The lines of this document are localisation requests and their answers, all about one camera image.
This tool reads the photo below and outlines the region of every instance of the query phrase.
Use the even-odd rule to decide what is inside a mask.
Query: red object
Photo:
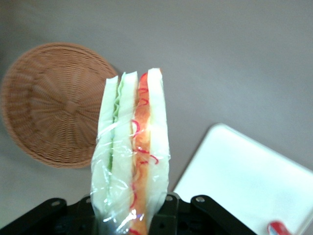
[[[136,132],[133,136],[134,165],[132,188],[134,202],[131,208],[135,211],[136,219],[131,221],[129,232],[134,235],[147,235],[145,186],[148,179],[149,165],[145,163],[148,163],[150,159],[148,73],[143,74],[140,78],[138,90],[138,104],[132,121],[136,125]]]
[[[291,235],[281,221],[272,221],[268,224],[269,235]]]

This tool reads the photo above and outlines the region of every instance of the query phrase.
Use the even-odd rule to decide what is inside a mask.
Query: black metal bracket
[[[52,198],[0,230],[0,235],[96,235],[90,197],[67,206]],[[256,235],[212,198],[199,195],[190,203],[169,193],[153,217],[149,235]]]

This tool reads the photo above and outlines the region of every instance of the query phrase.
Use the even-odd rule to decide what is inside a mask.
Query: white tray
[[[224,125],[204,138],[174,192],[212,197],[258,235],[284,222],[301,235],[313,219],[313,172]]]

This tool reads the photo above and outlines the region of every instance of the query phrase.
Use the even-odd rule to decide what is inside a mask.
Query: plastic wrap
[[[168,187],[169,143],[160,69],[106,80],[91,161],[100,235],[146,235]]]

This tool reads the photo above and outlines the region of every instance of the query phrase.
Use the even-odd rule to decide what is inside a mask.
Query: gray table
[[[89,47],[119,73],[161,67],[170,189],[217,122],[313,169],[312,12],[310,0],[4,0],[0,77],[23,52],[55,41]],[[3,124],[0,138],[0,227],[48,198],[74,203],[89,192],[88,167],[36,162]]]

